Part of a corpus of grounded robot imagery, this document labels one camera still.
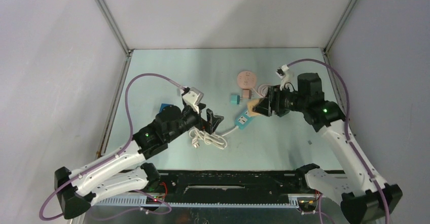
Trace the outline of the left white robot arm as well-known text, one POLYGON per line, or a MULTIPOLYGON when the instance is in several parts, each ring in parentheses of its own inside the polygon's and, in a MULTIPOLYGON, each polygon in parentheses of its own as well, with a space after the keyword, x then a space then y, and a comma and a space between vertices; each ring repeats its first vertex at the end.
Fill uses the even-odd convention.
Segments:
POLYGON ((130 142, 96 161, 75 170, 54 172, 54 189, 65 219, 73 219, 99 201, 133 190, 154 192, 160 175, 147 160, 168 148, 170 142, 192 128, 213 134, 223 116, 206 110, 206 119, 190 106, 166 106, 130 142))

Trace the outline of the beige cube adapter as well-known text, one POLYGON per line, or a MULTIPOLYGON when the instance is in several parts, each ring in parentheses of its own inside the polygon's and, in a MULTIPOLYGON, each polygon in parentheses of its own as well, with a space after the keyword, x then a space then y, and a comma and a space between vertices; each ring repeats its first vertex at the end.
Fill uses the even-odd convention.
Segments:
POLYGON ((257 112, 254 111, 254 108, 259 104, 259 102, 260 102, 259 98, 252 99, 252 100, 249 100, 247 102, 247 110, 249 112, 249 116, 250 117, 256 117, 256 116, 261 116, 262 115, 262 114, 257 113, 257 112))

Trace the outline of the teal power strip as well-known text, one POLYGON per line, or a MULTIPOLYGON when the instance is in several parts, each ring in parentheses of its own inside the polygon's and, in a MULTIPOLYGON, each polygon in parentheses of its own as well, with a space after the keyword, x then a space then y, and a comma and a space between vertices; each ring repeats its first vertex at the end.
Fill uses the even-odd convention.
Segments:
POLYGON ((235 126, 238 129, 243 130, 253 121, 253 119, 254 118, 250 115, 249 110, 246 109, 236 118, 235 126))

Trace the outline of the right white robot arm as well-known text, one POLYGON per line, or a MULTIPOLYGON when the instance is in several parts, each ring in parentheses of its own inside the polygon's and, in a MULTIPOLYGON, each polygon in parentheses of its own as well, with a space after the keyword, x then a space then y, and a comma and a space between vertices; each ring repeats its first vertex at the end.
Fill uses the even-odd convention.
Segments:
POLYGON ((266 96, 252 106, 252 112, 267 117, 302 113, 304 120, 328 142, 346 175, 344 180, 337 179, 316 164, 308 164, 296 170, 297 190, 319 191, 340 206, 349 223, 389 218, 403 196, 402 190, 397 184, 389 184, 370 163, 349 132, 339 105, 325 100, 319 75, 302 73, 297 80, 296 90, 282 85, 269 87, 266 96))

